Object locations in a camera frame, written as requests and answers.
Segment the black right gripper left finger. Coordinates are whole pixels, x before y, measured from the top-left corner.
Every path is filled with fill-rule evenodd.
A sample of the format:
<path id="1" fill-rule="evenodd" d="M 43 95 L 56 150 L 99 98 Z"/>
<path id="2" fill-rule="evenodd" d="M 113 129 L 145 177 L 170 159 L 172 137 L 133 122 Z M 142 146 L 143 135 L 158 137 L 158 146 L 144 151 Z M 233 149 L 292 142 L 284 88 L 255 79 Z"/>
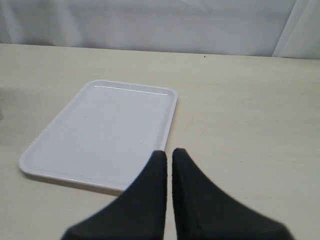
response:
<path id="1" fill-rule="evenodd" d="M 64 240 L 162 240 L 167 210 L 167 157 L 154 151 L 133 183 L 112 203 L 69 227 Z"/>

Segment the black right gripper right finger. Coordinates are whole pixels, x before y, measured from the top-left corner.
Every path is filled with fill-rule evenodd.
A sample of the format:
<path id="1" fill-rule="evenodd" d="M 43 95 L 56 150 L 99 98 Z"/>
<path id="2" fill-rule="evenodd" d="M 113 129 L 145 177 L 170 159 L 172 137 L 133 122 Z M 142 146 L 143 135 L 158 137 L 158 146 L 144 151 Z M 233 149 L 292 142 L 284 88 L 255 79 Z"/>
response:
<path id="1" fill-rule="evenodd" d="M 179 240 L 292 240 L 287 227 L 216 186 L 187 151 L 172 153 L 172 203 Z"/>

